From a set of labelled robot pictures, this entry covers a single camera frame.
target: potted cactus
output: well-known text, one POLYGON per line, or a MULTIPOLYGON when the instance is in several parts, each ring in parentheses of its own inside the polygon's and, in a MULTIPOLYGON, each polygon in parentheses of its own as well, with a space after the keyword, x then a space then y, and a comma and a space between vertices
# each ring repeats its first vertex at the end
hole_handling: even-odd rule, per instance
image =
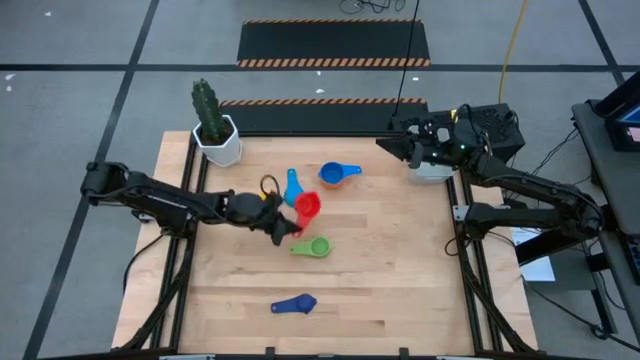
POLYGON ((242 141, 238 129, 229 115, 222 114, 216 93, 209 83, 204 79, 194 82, 191 98, 200 119, 193 129, 193 136, 202 152, 209 161, 221 167, 240 161, 242 141))

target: green cactus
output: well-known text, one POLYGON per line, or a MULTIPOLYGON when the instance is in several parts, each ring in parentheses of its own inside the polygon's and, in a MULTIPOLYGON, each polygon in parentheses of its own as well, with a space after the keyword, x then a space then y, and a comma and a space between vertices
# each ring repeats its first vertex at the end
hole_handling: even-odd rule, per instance
POLYGON ((224 144, 233 133, 233 128, 222 118, 216 93, 209 86, 209 83, 204 79, 195 81, 191 98, 202 124, 200 140, 206 145, 224 144))

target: wooden table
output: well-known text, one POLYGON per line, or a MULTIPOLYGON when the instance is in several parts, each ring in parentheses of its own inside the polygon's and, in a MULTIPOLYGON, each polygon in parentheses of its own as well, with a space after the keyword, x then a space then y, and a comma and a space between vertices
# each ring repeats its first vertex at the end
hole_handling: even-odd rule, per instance
MULTIPOLYGON (((179 186, 188 139, 187 132, 165 133, 156 179, 179 186)), ((324 259, 295 257, 288 254, 297 241, 291 237, 275 247, 262 232, 200 226, 180 352, 263 354, 274 346, 278 354, 395 355, 400 347, 412 355, 473 353, 459 262, 443 250, 454 236, 444 184, 412 185, 406 164, 370 138, 243 141, 242 163, 228 169, 209 166, 205 191, 258 192, 260 178, 269 173, 284 192, 286 170, 294 167, 302 187, 318 191, 322 200, 321 213, 305 235, 325 235, 334 249, 324 259), (339 190, 325 190, 317 173, 332 160, 360 164, 364 175, 339 190), (302 293, 318 299, 310 314, 270 312, 272 302, 302 293)), ((462 188, 457 189, 461 196, 462 188)), ((498 189, 473 191, 476 201, 502 199, 498 189)), ((281 209, 295 219, 292 209, 281 209)), ((506 229, 497 231, 509 235, 506 229)), ((157 234, 155 224, 142 225, 137 248, 157 234)), ((167 246, 165 241, 153 247, 131 269, 114 346, 126 342, 156 304, 167 246)), ((535 347, 512 246, 487 237, 484 247, 497 306, 535 347)), ((172 317, 171 310, 165 329, 172 317)), ((483 335, 488 348, 488 332, 483 335)))

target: white pot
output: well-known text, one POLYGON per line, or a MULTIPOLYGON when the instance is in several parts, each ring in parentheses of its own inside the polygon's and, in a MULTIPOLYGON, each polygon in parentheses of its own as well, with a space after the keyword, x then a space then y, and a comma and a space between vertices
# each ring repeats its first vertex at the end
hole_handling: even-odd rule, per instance
POLYGON ((222 115, 222 117, 225 118, 233 127, 233 134, 231 134, 224 144, 203 145, 202 141, 200 141, 200 137, 198 136, 198 130, 200 130, 201 126, 200 123, 198 123, 198 126, 193 129, 193 136, 209 161, 220 167, 227 167, 239 162, 242 158, 242 141, 240 140, 240 135, 238 135, 236 124, 231 120, 231 116, 222 115))

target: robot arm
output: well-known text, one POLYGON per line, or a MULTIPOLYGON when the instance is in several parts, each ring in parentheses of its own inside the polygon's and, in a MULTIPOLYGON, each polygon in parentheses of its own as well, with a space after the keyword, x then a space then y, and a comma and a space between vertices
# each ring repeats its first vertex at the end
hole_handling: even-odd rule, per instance
POLYGON ((259 229, 270 235, 276 246, 285 235, 300 231, 278 211, 283 202, 279 194, 269 193, 265 200, 233 190, 195 194, 130 171, 120 163, 89 163, 80 191, 91 205, 128 206, 153 217, 165 233, 177 237, 186 237, 193 221, 259 229))
POLYGON ((417 133, 407 131, 398 137, 377 139, 376 143, 398 159, 408 161, 410 168, 418 168, 422 162, 451 166, 463 172, 473 185, 497 186, 554 206, 540 210, 494 208, 483 203, 460 207, 460 219, 464 219, 470 238, 483 238, 496 226, 548 229, 539 239, 518 247, 521 265, 548 255, 551 247, 541 243, 550 238, 556 245, 561 244, 553 248, 559 251, 595 237, 602 228, 604 218, 600 208, 588 194, 573 185, 508 167, 492 155, 488 136, 470 117, 453 116, 440 123, 412 119, 403 127, 407 125, 417 126, 417 133))

